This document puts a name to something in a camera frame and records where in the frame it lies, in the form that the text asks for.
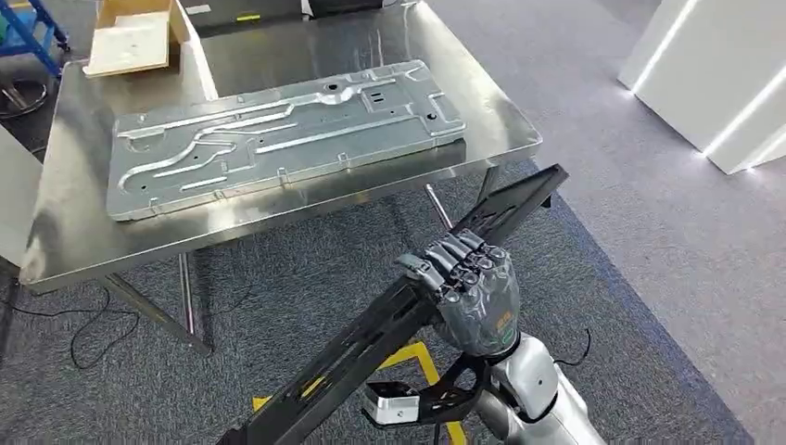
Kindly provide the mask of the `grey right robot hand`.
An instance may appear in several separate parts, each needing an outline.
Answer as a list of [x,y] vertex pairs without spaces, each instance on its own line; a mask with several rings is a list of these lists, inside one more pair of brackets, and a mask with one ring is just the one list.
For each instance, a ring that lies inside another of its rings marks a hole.
[[437,307],[435,332],[476,357],[503,354],[518,339],[520,290],[509,253],[468,229],[448,233],[424,253],[396,263]]

